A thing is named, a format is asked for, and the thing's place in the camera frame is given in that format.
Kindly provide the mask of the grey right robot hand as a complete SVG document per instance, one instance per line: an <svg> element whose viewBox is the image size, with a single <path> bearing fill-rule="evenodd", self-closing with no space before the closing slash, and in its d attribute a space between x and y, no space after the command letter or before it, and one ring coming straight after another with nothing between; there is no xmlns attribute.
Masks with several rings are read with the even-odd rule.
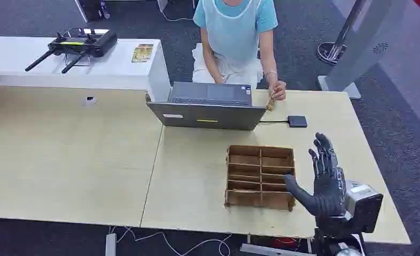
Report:
<svg viewBox="0 0 420 256"><path fill-rule="evenodd" d="M313 194L305 191L291 174L284 176L287 191L315 217L343 217L346 211L344 171L338 165L332 142L323 133L316 133L313 143L317 151L308 150L313 162Z"/></svg>

